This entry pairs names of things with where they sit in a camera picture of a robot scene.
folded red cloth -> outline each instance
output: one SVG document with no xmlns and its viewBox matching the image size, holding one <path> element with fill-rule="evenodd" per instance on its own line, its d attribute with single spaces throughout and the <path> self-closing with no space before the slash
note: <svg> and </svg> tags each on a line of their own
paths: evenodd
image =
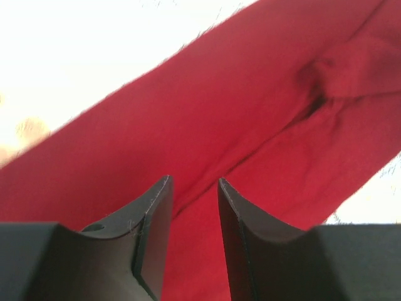
<svg viewBox="0 0 401 301">
<path fill-rule="evenodd" d="M 253 4 L 1 169 L 0 219 L 78 230 L 171 174 L 163 300 L 229 300 L 218 178 L 297 227 L 327 218 L 401 150 L 400 13 Z"/>
</svg>

red towel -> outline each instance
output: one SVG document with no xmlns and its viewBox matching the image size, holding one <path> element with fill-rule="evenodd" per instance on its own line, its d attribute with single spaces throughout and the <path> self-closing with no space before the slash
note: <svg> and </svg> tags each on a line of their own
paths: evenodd
<svg viewBox="0 0 401 301">
<path fill-rule="evenodd" d="M 171 174 L 163 300 L 229 300 L 218 178 L 297 227 L 327 218 L 401 150 L 400 15 L 259 1 L 1 169 L 0 219 L 78 230 Z"/>
</svg>

red cloth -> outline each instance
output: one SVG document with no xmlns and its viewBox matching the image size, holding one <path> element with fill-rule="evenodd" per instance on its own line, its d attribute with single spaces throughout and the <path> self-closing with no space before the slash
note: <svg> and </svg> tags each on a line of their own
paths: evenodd
<svg viewBox="0 0 401 301">
<path fill-rule="evenodd" d="M 0 219 L 78 230 L 171 174 L 163 300 L 229 300 L 217 179 L 297 227 L 327 218 L 401 150 L 400 13 L 252 5 L 2 169 Z"/>
</svg>

speckled white surface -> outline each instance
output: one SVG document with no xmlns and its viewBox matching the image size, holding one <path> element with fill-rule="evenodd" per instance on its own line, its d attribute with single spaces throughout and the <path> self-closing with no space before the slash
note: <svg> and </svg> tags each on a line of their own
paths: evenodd
<svg viewBox="0 0 401 301">
<path fill-rule="evenodd" d="M 254 1 L 1 0 L 0 145 L 36 116 L 57 130 Z M 401 221 L 401 155 L 327 223 Z"/>
</svg>

beige spot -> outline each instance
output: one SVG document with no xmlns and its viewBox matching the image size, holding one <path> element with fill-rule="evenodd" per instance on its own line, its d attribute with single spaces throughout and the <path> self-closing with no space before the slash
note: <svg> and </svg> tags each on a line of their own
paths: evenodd
<svg viewBox="0 0 401 301">
<path fill-rule="evenodd" d="M 25 146 L 32 146 L 50 135 L 50 129 L 45 122 L 37 117 L 28 117 L 16 126 L 18 139 Z"/>
<path fill-rule="evenodd" d="M 0 145 L 0 167 L 6 165 L 17 155 L 17 150 L 8 145 Z"/>
</svg>

